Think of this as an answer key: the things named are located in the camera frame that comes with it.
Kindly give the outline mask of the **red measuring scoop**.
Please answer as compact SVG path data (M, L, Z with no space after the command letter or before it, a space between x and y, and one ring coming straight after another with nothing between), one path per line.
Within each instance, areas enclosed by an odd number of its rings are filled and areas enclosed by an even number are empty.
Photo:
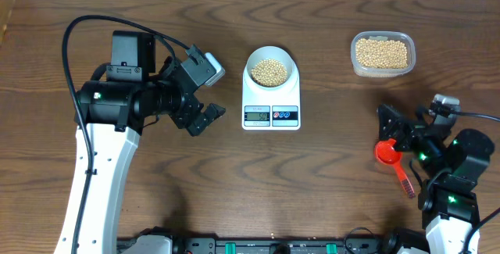
M391 166L394 169L395 174L398 177L398 181L402 186L402 189L410 199L413 199L416 194L408 178L408 175L402 168L402 152L397 151L395 149L395 145L396 140L393 138L378 141L374 146L373 154L379 163L382 163L386 166Z

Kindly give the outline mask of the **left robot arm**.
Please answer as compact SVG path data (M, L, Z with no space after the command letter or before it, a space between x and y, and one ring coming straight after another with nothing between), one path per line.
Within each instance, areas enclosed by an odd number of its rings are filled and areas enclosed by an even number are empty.
M112 60L100 66L77 92L82 120L77 128L77 159L57 253L114 253L131 160L145 119L168 115L191 136L201 134L225 109L204 106L195 97L225 70L210 53L192 45L187 59L174 55L155 70L158 37L116 30Z

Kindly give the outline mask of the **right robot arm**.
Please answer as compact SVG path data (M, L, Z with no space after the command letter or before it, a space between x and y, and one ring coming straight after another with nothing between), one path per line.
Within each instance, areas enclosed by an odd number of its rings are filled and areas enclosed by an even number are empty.
M392 152L411 152L428 178L419 179L418 208L422 213L420 234L396 227L382 242L382 253L476 253L480 229L498 215L481 219L474 188L488 168L495 150L493 141L481 131L461 130L449 145L446 138L458 116L458 105L432 102L419 108L414 120L394 107L377 109L379 139Z

